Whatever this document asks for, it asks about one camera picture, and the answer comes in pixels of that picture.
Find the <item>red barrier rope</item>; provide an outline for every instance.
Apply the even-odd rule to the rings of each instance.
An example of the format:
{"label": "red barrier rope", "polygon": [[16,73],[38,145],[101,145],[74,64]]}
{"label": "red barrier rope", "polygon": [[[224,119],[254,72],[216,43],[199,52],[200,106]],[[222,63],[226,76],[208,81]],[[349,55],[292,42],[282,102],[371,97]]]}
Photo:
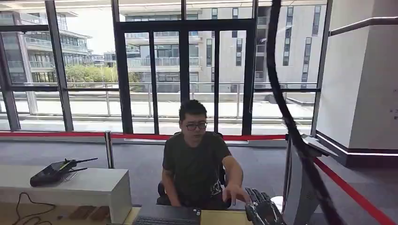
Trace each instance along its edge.
{"label": "red barrier rope", "polygon": [[103,137],[103,132],[0,132],[0,137]]}
{"label": "red barrier rope", "polygon": [[[104,132],[0,132],[0,137],[103,137]],[[111,138],[167,140],[172,135],[111,133]],[[225,141],[285,139],[286,135],[224,135]]]}
{"label": "red barrier rope", "polygon": [[327,165],[325,165],[318,158],[314,159],[314,163],[327,174],[337,185],[339,185],[354,201],[356,201],[364,210],[366,210],[373,218],[375,218],[382,225],[397,225],[382,211],[376,208],[369,200],[358,193],[353,187],[333,172]]}
{"label": "red barrier rope", "polygon": [[[146,134],[111,134],[111,138],[125,138],[125,139],[151,139],[151,140],[167,140],[171,135],[146,135]],[[254,140],[277,140],[285,139],[286,135],[224,135],[225,141],[254,141]]]}

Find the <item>dark t-shirt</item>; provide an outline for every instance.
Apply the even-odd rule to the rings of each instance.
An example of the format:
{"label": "dark t-shirt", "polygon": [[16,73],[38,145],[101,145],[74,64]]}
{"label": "dark t-shirt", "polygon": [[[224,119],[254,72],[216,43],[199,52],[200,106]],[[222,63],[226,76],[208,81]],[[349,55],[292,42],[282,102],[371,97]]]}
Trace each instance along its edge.
{"label": "dark t-shirt", "polygon": [[188,201],[210,198],[221,192],[218,181],[222,159],[230,156],[224,140],[206,132],[196,148],[189,147],[184,135],[178,133],[166,141],[163,168],[174,174],[177,194]]}

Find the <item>gray carpet floor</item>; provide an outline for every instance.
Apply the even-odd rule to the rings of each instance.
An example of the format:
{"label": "gray carpet floor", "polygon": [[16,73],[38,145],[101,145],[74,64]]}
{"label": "gray carpet floor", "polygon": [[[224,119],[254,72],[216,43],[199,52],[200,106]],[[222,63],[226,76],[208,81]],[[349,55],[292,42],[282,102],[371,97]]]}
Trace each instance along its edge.
{"label": "gray carpet floor", "polygon": [[[161,180],[163,147],[158,145],[114,144],[115,167],[130,170],[131,197],[134,204],[155,204],[157,184]],[[233,156],[244,170],[244,186],[257,188],[270,196],[282,195],[285,170],[283,149],[255,149],[231,147]],[[64,158],[86,159],[87,167],[106,168],[107,157],[103,144],[0,142],[2,165],[48,165]],[[377,208],[398,222],[398,170],[350,170],[329,157],[323,157],[333,171],[364,195]],[[378,224],[323,172],[322,178],[347,224]],[[239,203],[236,208],[243,208]],[[321,209],[317,209],[311,223],[326,224]]]}

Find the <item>sky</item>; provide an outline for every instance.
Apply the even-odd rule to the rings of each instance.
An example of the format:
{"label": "sky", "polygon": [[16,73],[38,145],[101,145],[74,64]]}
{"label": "sky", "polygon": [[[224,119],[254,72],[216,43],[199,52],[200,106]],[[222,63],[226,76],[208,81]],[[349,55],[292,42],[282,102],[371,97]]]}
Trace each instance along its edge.
{"label": "sky", "polygon": [[83,8],[75,9],[78,17],[67,17],[68,30],[88,35],[88,49],[94,54],[103,54],[115,50],[115,38],[113,32],[112,11],[107,8]]}

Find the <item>black hair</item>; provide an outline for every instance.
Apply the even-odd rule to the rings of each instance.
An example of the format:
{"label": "black hair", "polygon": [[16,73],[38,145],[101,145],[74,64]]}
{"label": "black hair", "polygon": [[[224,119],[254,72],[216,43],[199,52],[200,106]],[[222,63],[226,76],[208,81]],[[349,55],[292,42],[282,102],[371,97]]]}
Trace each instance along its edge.
{"label": "black hair", "polygon": [[180,121],[185,119],[185,114],[205,115],[207,118],[206,108],[198,100],[189,100],[181,104],[179,110]]}

